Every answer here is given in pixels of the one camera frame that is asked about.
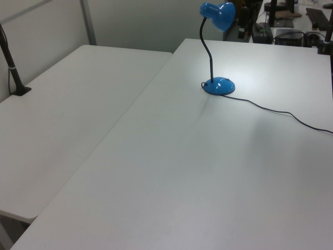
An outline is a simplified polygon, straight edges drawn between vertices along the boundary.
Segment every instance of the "table surface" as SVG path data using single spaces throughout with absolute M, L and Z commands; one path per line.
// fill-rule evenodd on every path
M 170 58 L 82 46 L 0 104 L 0 214 L 31 222 Z
M 207 45 L 231 96 L 333 129 L 328 56 Z M 13 250 L 331 250 L 333 136 L 209 95 L 207 78 L 201 42 L 185 40 Z
M 264 4 L 269 3 L 269 2 L 270 2 L 270 0 L 264 0 L 263 1 L 262 5 L 261 5 L 261 8 L 260 8 L 260 11 L 259 11 L 259 15 L 261 13 L 263 13 L 263 14 L 258 17 L 258 19 L 256 21 L 257 23 L 265 22 L 265 20 L 268 23 L 269 15 L 267 15 L 267 19 L 266 19 L 266 12 L 264 12 Z M 313 31 L 312 30 L 312 23 L 311 23 L 309 17 L 306 15 L 306 8 L 321 9 L 323 11 L 323 13 L 325 14 L 325 16 L 327 17 L 327 19 L 329 20 L 332 10 L 331 9 L 324 9 L 323 5 L 324 4 L 330 4 L 330 3 L 332 3 L 331 0 L 318 0 L 318 2 L 313 4 L 313 5 L 296 4 L 295 7 L 294 7 L 294 10 L 295 10 L 295 12 L 298 12 L 298 13 L 302 14 L 302 17 L 293 19 L 294 28 L 275 28 L 275 27 L 272 27 L 271 30 L 272 30 L 272 33 L 273 33 L 273 37 L 275 37 L 277 29 L 295 29 L 295 30 L 301 30 L 304 33 Z M 326 31 L 316 30 L 315 32 L 319 32 L 320 34 L 322 34 L 324 36 L 326 35 Z

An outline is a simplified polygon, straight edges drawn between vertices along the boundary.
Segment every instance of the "blue lamp shade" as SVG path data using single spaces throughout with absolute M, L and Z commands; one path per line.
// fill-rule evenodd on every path
M 227 30 L 233 23 L 236 9 L 233 3 L 222 3 L 213 5 L 204 3 L 200 7 L 200 14 L 210 19 L 216 28 L 220 31 Z

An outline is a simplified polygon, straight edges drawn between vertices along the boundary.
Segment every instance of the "white tabletop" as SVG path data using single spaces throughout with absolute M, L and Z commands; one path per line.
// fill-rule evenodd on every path
M 207 45 L 231 96 L 333 129 L 329 57 Z M 209 95 L 208 77 L 201 42 L 185 40 L 13 249 L 331 250 L 333 136 Z
M 257 23 L 265 22 L 265 21 L 268 23 L 269 15 L 267 15 L 267 18 L 266 18 L 266 12 L 264 12 L 264 4 L 269 3 L 269 2 L 271 2 L 271 1 L 270 0 L 264 0 L 263 1 L 262 5 L 261 5 L 261 9 L 259 11 L 259 15 L 262 14 L 262 13 L 263 14 L 258 17 Z M 324 9 L 323 5 L 324 4 L 330 4 L 330 3 L 332 3 L 331 0 L 318 0 L 318 2 L 313 4 L 313 5 L 305 5 L 305 4 L 301 4 L 301 3 L 296 4 L 294 6 L 294 10 L 295 10 L 295 12 L 298 12 L 298 13 L 302 14 L 302 17 L 294 18 L 292 20 L 293 25 L 294 25 L 293 28 L 272 27 L 271 30 L 272 30 L 272 33 L 273 33 L 273 37 L 275 37 L 277 29 L 295 29 L 295 30 L 301 30 L 304 33 L 312 32 L 313 31 L 312 30 L 312 23 L 311 23 L 309 17 L 306 15 L 306 8 L 321 9 L 323 11 L 323 13 L 325 14 L 325 16 L 327 17 L 327 19 L 329 20 L 332 10 L 331 9 Z M 319 32 L 324 36 L 326 35 L 326 31 L 315 30 L 315 32 Z
M 0 214 L 31 222 L 170 53 L 82 46 L 0 104 Z

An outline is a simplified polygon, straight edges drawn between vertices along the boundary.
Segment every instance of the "white wall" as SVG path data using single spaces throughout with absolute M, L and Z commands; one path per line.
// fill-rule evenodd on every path
M 87 0 L 97 45 L 173 53 L 185 38 L 199 39 L 205 0 Z M 219 4 L 221 0 L 209 1 Z M 210 21 L 208 40 L 222 40 Z
M 79 46 L 88 44 L 79 0 L 52 0 L 3 25 L 25 85 Z M 8 67 L 0 51 L 0 102 L 9 96 Z M 11 89 L 15 90 L 11 78 Z

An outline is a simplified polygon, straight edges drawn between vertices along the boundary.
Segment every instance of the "floor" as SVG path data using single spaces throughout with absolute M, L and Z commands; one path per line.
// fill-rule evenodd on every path
M 6 230 L 11 241 L 15 243 L 21 235 L 28 228 L 29 224 L 21 222 L 19 220 L 11 219 L 5 216 L 0 216 L 0 223 Z M 8 250 L 0 243 L 0 250 Z

